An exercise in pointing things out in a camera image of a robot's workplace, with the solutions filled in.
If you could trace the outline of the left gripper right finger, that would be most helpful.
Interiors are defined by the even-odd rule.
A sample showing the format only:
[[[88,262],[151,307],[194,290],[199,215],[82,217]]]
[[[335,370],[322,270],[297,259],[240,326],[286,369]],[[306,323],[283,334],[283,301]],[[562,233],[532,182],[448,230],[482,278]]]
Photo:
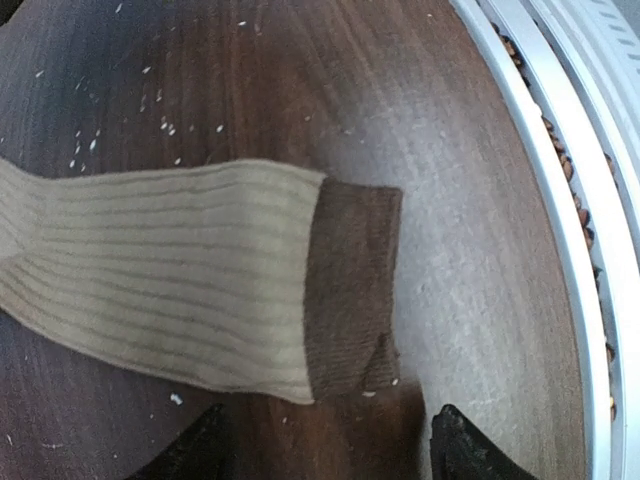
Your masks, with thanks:
[[[433,417],[431,429],[434,479],[535,480],[452,404]]]

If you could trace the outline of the tan ribbed sock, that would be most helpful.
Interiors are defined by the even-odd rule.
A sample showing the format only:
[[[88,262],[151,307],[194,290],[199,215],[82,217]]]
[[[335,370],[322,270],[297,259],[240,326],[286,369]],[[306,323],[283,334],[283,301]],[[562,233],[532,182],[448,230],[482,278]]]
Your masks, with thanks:
[[[1,165],[1,307],[136,372],[298,404],[397,383],[402,193],[266,160]]]

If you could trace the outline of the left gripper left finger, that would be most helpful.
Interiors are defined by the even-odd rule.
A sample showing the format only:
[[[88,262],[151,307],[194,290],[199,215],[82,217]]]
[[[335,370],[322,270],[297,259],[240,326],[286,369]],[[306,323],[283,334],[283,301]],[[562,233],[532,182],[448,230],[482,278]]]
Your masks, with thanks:
[[[221,479],[224,466],[225,409],[214,404],[128,479]]]

